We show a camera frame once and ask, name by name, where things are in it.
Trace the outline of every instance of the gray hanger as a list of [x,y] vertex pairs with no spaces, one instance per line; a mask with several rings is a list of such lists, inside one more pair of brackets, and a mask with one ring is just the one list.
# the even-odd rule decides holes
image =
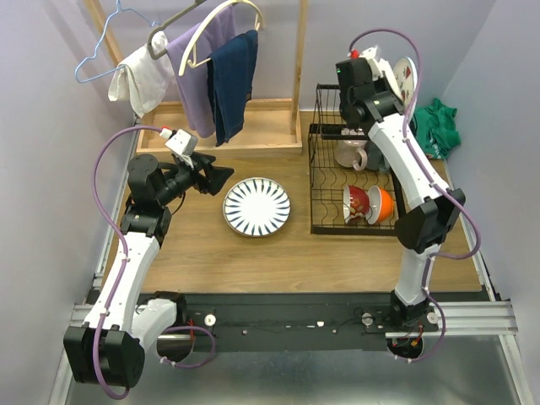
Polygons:
[[152,38],[154,38],[154,35],[156,35],[158,32],[165,30],[169,25],[173,24],[175,21],[177,21],[180,17],[183,17],[193,9],[199,7],[201,4],[206,2],[206,0],[195,0],[195,3],[186,8],[185,10],[180,11],[175,16],[171,17],[170,19],[166,20],[162,25],[159,27],[156,27],[152,32],[150,32],[150,36],[148,37],[148,41],[146,42],[146,46],[148,48],[148,53],[150,54],[150,57],[154,59],[155,61],[160,59],[163,55],[167,54],[167,50],[163,49],[162,51],[159,51],[158,53],[154,53],[154,48],[152,47]]

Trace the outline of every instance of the dark blue cloth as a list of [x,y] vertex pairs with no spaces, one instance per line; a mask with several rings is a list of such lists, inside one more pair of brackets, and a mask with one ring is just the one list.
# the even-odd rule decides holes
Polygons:
[[208,98],[216,125],[216,146],[228,142],[244,126],[257,63],[258,33],[247,31],[210,54]]

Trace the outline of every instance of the black wire dish rack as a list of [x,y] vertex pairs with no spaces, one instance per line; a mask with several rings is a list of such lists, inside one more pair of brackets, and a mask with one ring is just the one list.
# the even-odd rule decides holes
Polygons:
[[[390,169],[356,171],[339,165],[334,151],[339,140],[369,140],[366,135],[342,135],[345,123],[339,114],[339,87],[318,84],[313,123],[310,125],[308,149],[310,156],[311,233],[319,235],[379,235],[394,236],[396,221],[406,213],[401,184]],[[394,199],[392,215],[380,224],[369,225],[365,219],[345,224],[343,188],[357,186],[367,192],[379,186]]]

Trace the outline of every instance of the white mug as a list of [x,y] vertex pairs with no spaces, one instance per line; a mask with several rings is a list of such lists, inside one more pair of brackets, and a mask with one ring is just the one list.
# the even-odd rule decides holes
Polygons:
[[368,154],[364,147],[368,141],[337,141],[336,161],[343,167],[362,171],[368,164]]

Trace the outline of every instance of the gray floor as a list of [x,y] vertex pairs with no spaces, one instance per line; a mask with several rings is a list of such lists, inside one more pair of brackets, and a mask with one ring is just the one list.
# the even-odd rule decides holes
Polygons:
[[[98,386],[73,383],[72,405],[107,405]],[[227,353],[198,370],[147,357],[129,405],[518,404],[497,337],[448,337],[417,364],[362,351]]]

